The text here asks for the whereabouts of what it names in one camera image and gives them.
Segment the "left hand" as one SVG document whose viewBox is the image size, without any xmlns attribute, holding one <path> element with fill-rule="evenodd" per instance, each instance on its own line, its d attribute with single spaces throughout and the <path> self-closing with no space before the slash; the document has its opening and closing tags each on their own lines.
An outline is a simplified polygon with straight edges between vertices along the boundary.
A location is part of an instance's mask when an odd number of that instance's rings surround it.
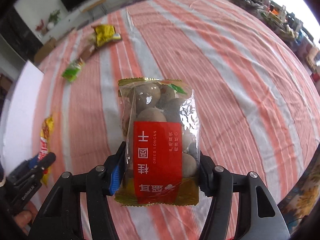
<svg viewBox="0 0 320 240">
<path fill-rule="evenodd" d="M 32 202 L 28 202 L 25 208 L 14 217 L 15 223 L 27 235 L 27 226 L 32 223 L 37 215 L 37 208 Z"/>
</svg>

